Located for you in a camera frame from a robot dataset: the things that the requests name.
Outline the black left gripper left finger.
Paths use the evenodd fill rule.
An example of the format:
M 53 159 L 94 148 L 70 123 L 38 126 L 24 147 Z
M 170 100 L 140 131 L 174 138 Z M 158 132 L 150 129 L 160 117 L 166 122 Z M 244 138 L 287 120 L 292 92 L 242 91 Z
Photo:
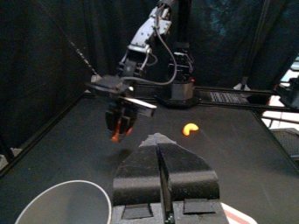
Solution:
M 154 133 L 120 163 L 113 178 L 113 205 L 137 205 L 160 201 L 157 144 L 164 139 Z

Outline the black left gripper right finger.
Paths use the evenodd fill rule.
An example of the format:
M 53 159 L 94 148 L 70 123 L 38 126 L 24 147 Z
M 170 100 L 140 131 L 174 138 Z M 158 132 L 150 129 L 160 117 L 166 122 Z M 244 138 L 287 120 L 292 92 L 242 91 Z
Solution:
M 172 201 L 217 200 L 218 178 L 204 159 L 161 134 L 156 135 L 156 146 Z

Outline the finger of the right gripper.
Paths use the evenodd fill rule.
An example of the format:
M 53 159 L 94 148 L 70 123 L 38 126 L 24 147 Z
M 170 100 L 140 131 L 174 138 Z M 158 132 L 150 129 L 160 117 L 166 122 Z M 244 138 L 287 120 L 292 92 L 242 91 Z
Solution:
M 113 115 L 106 115 L 106 129 L 110 134 L 110 140 L 114 143 L 120 142 L 120 120 Z
M 124 116 L 121 118 L 121 130 L 125 136 L 130 134 L 134 122 L 136 122 L 134 116 Z

